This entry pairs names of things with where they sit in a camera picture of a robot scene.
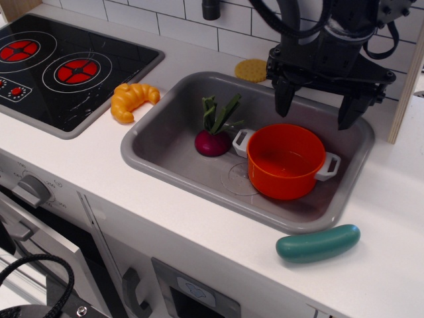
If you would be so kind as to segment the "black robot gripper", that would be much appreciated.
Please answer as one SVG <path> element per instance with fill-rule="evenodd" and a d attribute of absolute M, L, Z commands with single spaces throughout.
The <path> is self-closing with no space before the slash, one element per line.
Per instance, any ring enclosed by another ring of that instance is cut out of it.
<path fill-rule="evenodd" d="M 267 78 L 275 89 L 276 112 L 286 117 L 301 87 L 345 95 L 338 129 L 349 129 L 370 105 L 369 96 L 358 96 L 369 93 L 373 100 L 381 101 L 386 87 L 396 80 L 391 70 L 371 61 L 383 59 L 383 53 L 361 54 L 374 32 L 374 28 L 353 33 L 339 26 L 326 26 L 307 44 L 283 40 L 271 49 Z"/>

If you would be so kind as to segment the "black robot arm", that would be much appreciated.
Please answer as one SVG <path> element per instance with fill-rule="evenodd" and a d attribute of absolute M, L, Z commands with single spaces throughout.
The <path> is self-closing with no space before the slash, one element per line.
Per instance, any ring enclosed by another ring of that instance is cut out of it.
<path fill-rule="evenodd" d="M 338 128 L 350 128 L 375 103 L 396 75 L 375 63 L 399 43 L 395 20 L 412 1 L 324 1 L 317 24 L 300 29 L 297 1 L 279 1 L 272 21 L 281 42 L 269 52 L 267 77 L 275 89 L 276 112 L 285 117 L 297 90 L 307 87 L 341 95 Z"/>

